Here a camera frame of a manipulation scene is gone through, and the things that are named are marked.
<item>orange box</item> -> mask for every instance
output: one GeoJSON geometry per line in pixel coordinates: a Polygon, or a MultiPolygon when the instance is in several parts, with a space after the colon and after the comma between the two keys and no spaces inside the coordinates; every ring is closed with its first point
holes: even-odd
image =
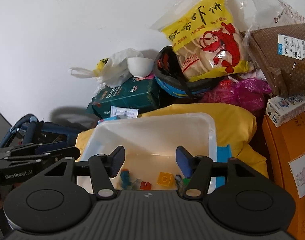
{"type": "Polygon", "coordinates": [[[262,123],[275,183],[288,191],[296,202],[296,212],[288,233],[305,240],[305,196],[299,198],[289,162],[305,153],[305,111],[289,122],[276,127],[268,116],[262,123]]]}
{"type": "Polygon", "coordinates": [[[171,187],[174,183],[174,176],[171,173],[160,172],[157,184],[165,187],[171,187]]]}

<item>cardboard box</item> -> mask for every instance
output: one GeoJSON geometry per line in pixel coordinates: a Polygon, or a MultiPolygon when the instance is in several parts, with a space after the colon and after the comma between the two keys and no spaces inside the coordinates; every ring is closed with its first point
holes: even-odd
{"type": "Polygon", "coordinates": [[[266,114],[276,127],[293,119],[305,111],[305,95],[298,94],[288,98],[274,97],[268,100],[266,114]]]}
{"type": "Polygon", "coordinates": [[[106,87],[95,96],[87,112],[99,118],[110,117],[110,107],[124,107],[139,109],[139,114],[159,108],[160,87],[153,79],[137,80],[130,78],[116,88],[106,87]]]}
{"type": "Polygon", "coordinates": [[[296,202],[296,212],[288,233],[297,240],[305,240],[305,196],[299,198],[296,182],[289,166],[290,161],[305,153],[305,111],[278,128],[266,115],[262,129],[269,150],[275,183],[288,191],[296,202]]]}
{"type": "Polygon", "coordinates": [[[116,116],[108,117],[108,118],[105,118],[105,119],[100,119],[98,121],[98,124],[100,124],[101,122],[118,120],[118,119],[120,119],[120,117],[116,115],[116,116]]]}

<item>green box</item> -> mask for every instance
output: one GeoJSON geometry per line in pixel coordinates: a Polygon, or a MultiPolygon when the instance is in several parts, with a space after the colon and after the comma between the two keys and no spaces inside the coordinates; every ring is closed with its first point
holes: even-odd
{"type": "Polygon", "coordinates": [[[87,107],[87,112],[99,118],[110,117],[110,107],[124,107],[139,109],[139,114],[159,108],[160,87],[153,79],[137,81],[130,78],[116,88],[106,87],[101,90],[87,107]]]}

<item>shrimp cracker bag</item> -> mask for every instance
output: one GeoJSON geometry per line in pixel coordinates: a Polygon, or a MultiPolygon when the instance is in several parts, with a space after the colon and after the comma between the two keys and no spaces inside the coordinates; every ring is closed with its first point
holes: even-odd
{"type": "Polygon", "coordinates": [[[250,71],[226,0],[179,0],[151,28],[171,41],[190,81],[250,71]]]}

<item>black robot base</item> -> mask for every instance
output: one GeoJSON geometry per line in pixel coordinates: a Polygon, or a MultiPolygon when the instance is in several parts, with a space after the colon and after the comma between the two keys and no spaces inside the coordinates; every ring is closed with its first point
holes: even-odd
{"type": "Polygon", "coordinates": [[[118,146],[87,162],[63,158],[27,180],[4,202],[13,228],[5,239],[294,239],[286,233],[292,197],[236,158],[216,163],[178,147],[177,164],[191,177],[182,196],[176,190],[115,190],[109,177],[124,160],[118,146]],[[94,194],[76,185],[77,175],[91,177],[94,194]],[[226,184],[207,194],[214,176],[226,177],[226,184]]]}

